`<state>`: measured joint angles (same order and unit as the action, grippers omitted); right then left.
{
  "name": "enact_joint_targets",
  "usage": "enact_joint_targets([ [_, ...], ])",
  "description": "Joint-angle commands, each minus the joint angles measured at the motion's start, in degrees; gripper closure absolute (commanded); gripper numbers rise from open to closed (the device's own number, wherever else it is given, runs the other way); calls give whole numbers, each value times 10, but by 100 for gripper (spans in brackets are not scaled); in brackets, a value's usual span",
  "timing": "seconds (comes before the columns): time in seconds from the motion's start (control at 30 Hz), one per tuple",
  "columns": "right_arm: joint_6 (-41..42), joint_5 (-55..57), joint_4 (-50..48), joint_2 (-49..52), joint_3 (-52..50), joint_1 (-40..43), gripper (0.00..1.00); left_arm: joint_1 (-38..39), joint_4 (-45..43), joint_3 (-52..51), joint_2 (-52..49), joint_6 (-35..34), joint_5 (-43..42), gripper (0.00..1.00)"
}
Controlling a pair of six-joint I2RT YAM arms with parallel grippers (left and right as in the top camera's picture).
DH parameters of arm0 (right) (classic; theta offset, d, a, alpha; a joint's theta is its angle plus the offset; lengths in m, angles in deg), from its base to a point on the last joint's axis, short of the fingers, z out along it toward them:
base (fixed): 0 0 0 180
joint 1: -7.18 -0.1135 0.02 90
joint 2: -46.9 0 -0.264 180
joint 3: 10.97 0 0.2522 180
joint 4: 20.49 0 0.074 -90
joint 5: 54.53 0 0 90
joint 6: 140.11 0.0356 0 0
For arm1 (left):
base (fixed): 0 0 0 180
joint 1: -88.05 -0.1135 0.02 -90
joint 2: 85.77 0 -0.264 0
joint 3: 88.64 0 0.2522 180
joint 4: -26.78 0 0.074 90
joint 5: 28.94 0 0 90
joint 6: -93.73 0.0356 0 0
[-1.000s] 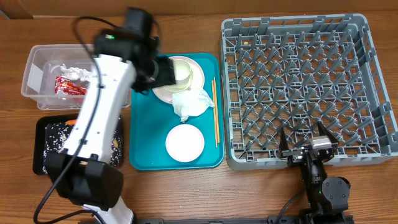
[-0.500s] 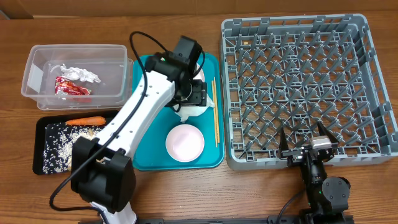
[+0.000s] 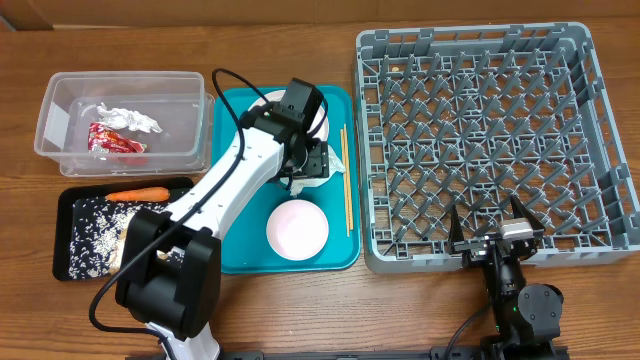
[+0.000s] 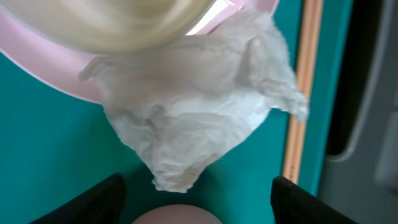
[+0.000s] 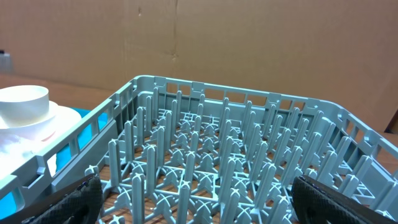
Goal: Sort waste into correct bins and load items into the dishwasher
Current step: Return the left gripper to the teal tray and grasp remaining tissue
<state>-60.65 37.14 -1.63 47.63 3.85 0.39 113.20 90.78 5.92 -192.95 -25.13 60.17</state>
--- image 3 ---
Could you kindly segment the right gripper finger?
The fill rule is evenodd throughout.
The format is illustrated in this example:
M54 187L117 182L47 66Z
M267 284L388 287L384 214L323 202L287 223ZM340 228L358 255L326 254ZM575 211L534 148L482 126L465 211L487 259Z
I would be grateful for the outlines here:
M465 240L463 228L460 222L460 217L457 211L457 207L452 205L450 208L450 229L448 232L448 242L450 244L459 243Z
M544 231L545 227L540 220L529 211L519 200L517 195L510 195L509 201L512 209L513 219L526 219L534 231Z

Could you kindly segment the orange carrot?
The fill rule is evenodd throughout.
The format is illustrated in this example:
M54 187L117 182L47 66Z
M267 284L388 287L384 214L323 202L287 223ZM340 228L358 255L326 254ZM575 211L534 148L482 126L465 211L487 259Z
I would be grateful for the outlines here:
M164 187L149 187L108 194L105 199L111 202L164 202L170 197L170 191Z

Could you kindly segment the foil wrapper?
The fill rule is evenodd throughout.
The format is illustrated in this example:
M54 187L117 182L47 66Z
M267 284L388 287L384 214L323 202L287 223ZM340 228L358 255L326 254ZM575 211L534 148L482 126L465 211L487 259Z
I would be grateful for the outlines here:
M133 132L161 133L162 128L156 120L138 111L124 108L109 109L104 103L97 107L99 124L113 130L127 129Z

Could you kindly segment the red snack wrapper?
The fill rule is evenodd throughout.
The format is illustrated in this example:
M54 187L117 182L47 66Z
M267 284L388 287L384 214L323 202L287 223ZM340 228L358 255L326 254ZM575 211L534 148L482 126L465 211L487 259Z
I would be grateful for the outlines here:
M144 153L146 145L126 138L111 128L92 123L89 126L88 151L91 153Z

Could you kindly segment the food scraps pile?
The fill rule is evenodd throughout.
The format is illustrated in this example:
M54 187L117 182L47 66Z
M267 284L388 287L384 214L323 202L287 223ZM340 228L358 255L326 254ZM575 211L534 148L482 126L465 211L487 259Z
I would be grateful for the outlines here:
M72 205L67 275L71 280L108 275L136 212L148 209L161 213L167 205L167 202L112 202L104 197L76 200Z

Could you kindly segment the white napkin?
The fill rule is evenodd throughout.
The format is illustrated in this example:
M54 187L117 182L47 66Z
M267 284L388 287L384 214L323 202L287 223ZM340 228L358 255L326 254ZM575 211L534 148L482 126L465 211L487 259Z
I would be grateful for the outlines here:
M326 184L336 172L344 173L346 171L344 164L331 146L328 146L328 169L329 176L327 178L294 180L291 189L289 190L290 195L297 197L303 189L320 187Z

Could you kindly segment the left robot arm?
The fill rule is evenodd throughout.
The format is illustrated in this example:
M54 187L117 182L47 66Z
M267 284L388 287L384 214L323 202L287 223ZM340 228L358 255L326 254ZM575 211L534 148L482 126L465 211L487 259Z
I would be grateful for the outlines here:
M163 212L142 209L128 227L116 301L158 338L169 359L216 359L209 328L220 292L222 241L256 192L287 175L326 177L318 133L327 111L297 113L279 103L237 117L222 157Z

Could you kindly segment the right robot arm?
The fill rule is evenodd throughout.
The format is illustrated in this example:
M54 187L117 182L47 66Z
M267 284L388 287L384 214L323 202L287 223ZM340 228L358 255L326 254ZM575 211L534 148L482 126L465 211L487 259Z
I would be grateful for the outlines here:
M566 347L553 340L560 336L564 295L550 284L529 284L521 261L537 253L545 227L518 199L509 197L513 216L499 223L498 231L475 242L464 238L457 208L450 209L449 252L462 256L464 268L483 270L488 304L471 315L450 339L445 359L562 360ZM462 332L487 311L492 311L497 333L476 347L457 347Z

